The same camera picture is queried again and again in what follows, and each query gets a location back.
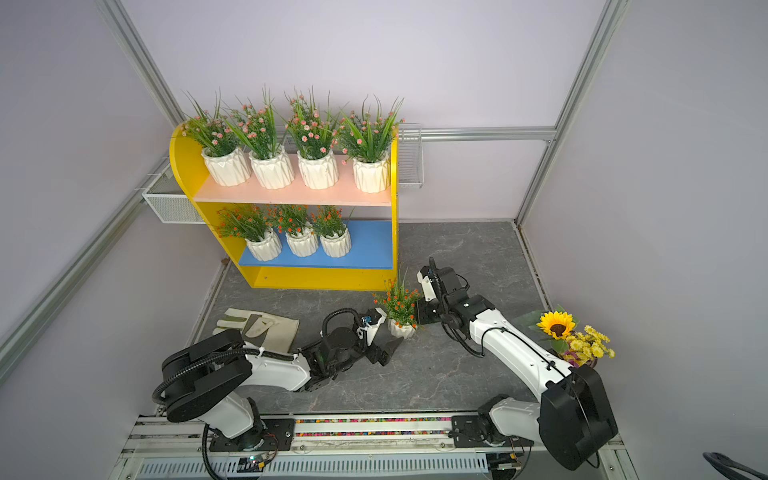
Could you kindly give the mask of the orange flower pot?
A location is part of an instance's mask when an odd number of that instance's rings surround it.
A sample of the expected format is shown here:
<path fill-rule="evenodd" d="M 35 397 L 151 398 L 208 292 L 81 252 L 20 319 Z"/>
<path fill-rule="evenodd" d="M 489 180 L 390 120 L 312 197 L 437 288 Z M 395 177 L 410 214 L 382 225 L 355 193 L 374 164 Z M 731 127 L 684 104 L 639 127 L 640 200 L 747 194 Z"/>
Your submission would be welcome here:
<path fill-rule="evenodd" d="M 318 238 L 309 221 L 306 205 L 279 204 L 270 209 L 273 227 L 285 236 L 291 252 L 300 258 L 309 257 L 318 250 Z"/>
<path fill-rule="evenodd" d="M 418 330 L 417 302 L 421 298 L 417 289 L 406 287 L 398 279 L 391 279 L 385 293 L 374 294 L 374 304 L 385 312 L 390 333 L 409 339 Z"/>
<path fill-rule="evenodd" d="M 281 254 L 279 236 L 258 206 L 243 204 L 225 207 L 218 211 L 218 215 L 219 235 L 244 240 L 247 250 L 257 260 L 267 262 Z"/>
<path fill-rule="evenodd" d="M 319 205 L 311 218 L 314 231 L 326 255 L 341 258 L 351 251 L 351 234 L 339 207 Z"/>

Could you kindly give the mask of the pink flower pot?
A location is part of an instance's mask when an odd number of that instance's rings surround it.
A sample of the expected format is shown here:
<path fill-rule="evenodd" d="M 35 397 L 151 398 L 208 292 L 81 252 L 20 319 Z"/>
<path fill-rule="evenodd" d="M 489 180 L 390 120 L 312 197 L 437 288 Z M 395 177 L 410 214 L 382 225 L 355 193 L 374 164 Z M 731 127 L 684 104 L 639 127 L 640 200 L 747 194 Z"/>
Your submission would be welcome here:
<path fill-rule="evenodd" d="M 260 107 L 250 101 L 242 102 L 239 109 L 229 107 L 227 123 L 247 151 L 252 172 L 263 188 L 279 190 L 295 180 L 283 140 L 278 136 L 275 109 L 267 89 Z"/>
<path fill-rule="evenodd" d="M 375 98 L 376 109 L 361 104 L 361 111 L 343 112 L 336 140 L 349 157 L 356 187 L 366 194 L 380 193 L 390 184 L 391 146 L 402 119 L 399 111 L 404 103 L 396 98 L 389 109 Z"/>
<path fill-rule="evenodd" d="M 314 96 L 295 90 L 287 96 L 291 117 L 285 121 L 287 134 L 297 149 L 299 171 L 304 184 L 312 190 L 325 190 L 339 180 L 334 147 L 340 114 L 327 105 L 322 110 Z"/>
<path fill-rule="evenodd" d="M 227 112 L 221 108 L 220 95 L 216 95 L 212 110 L 203 108 L 188 92 L 185 95 L 194 112 L 183 122 L 181 135 L 201 146 L 204 165 L 217 185 L 234 187 L 245 183 L 252 170 Z"/>

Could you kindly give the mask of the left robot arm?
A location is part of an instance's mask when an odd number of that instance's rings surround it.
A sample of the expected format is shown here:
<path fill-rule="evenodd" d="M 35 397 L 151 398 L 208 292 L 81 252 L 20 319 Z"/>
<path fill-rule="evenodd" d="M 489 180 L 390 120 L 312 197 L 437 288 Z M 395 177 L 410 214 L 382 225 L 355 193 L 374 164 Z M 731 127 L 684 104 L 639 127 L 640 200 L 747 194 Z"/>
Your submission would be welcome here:
<path fill-rule="evenodd" d="M 385 366 L 404 341 L 388 323 L 380 308 L 364 313 L 342 308 L 323 319 L 317 340 L 295 353 L 256 347 L 239 331 L 225 330 L 167 357 L 152 400 L 171 422 L 200 420 L 237 450 L 264 450 L 278 445 L 279 435 L 262 420 L 255 401 L 236 389 L 312 391 L 362 359 Z"/>

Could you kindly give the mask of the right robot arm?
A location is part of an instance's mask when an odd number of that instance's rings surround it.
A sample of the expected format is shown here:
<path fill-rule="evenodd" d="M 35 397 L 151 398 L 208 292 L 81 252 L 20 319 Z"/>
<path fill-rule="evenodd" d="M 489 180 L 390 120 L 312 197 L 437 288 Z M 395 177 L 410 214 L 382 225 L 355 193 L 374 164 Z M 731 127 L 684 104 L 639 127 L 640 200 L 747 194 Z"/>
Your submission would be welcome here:
<path fill-rule="evenodd" d="M 498 358 L 534 395 L 532 402 L 497 396 L 478 410 L 479 442 L 521 437 L 541 443 L 564 468 L 575 470 L 618 433 L 603 381 L 592 367 L 575 367 L 545 350 L 506 320 L 465 279 L 430 259 L 417 275 L 422 324 L 438 323 L 470 355 Z"/>

